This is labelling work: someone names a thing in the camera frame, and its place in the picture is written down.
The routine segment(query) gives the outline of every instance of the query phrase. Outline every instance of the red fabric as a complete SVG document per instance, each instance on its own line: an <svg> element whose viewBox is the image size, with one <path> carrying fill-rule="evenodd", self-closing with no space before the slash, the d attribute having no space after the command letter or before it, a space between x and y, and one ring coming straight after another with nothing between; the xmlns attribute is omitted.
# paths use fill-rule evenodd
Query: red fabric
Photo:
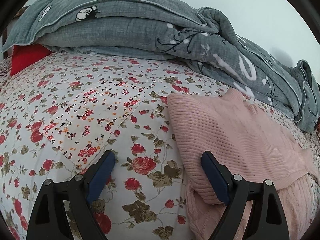
<svg viewBox="0 0 320 240"><path fill-rule="evenodd" d="M19 73L21 70L30 66L52 52L40 44L28 46L14 46L12 54L12 67L10 76Z"/></svg>

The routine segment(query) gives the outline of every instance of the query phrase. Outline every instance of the blanket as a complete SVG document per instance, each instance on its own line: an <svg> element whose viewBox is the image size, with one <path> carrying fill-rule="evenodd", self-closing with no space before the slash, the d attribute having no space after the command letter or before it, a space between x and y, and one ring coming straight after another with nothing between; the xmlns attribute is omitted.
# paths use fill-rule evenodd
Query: blanket
<svg viewBox="0 0 320 240"><path fill-rule="evenodd" d="M281 111L312 132L320 91L310 67L288 68L237 36L220 11L180 0L39 0L20 17L2 51L37 42L54 51L184 59L189 67Z"/></svg>

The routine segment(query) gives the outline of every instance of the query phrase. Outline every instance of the bed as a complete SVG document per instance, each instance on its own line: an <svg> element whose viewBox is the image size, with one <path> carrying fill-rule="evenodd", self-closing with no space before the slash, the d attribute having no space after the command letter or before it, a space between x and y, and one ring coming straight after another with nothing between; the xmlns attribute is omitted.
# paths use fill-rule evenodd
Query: bed
<svg viewBox="0 0 320 240"><path fill-rule="evenodd" d="M26 238L44 180L70 180L111 150L115 168L92 206L108 239L195 240L185 208L187 174L167 96L223 97L228 86L177 60L59 52L13 77L10 58L2 64L0 211L15 239ZM302 133L271 106L246 95L243 99L285 126L302 148L311 148L320 169L315 134ZM311 224L319 210L320 186L312 176L308 179ZM72 233L80 239L68 202L65 208Z"/></svg>

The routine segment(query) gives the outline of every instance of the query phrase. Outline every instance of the silver screw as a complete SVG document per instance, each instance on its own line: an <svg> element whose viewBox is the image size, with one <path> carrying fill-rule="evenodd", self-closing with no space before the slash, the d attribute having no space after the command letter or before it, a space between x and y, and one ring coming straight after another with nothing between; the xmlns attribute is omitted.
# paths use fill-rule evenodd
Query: silver screw
<svg viewBox="0 0 320 240"><path fill-rule="evenodd" d="M48 185L50 185L50 183L51 183L51 179L46 179L43 184L48 186Z"/></svg>
<svg viewBox="0 0 320 240"><path fill-rule="evenodd" d="M75 176L76 181L80 181L81 179L83 179L83 176L81 174Z"/></svg>
<svg viewBox="0 0 320 240"><path fill-rule="evenodd" d="M270 179L266 179L266 184L268 185L268 186L272 186L272 181L270 180Z"/></svg>
<svg viewBox="0 0 320 240"><path fill-rule="evenodd" d="M239 174L233 175L233 178L234 178L235 180L237 180L237 181L241 181L241 180L242 180L242 176L239 175Z"/></svg>

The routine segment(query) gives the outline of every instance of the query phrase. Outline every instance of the panda print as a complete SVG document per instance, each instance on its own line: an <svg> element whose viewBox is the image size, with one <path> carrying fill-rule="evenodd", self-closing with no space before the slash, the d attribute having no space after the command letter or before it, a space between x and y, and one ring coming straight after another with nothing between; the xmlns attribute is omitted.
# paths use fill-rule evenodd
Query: panda print
<svg viewBox="0 0 320 240"><path fill-rule="evenodd" d="M88 19L94 19L96 17L97 13L100 13L97 11L98 7L97 6L91 6L89 8L82 9L76 17L76 21L83 21L83 20L88 20Z"/></svg>
<svg viewBox="0 0 320 240"><path fill-rule="evenodd" d="M44 11L42 12L42 15L39 18L39 22L41 22L42 18L48 13L48 11L51 9L51 6L47 7L46 9L44 9Z"/></svg>

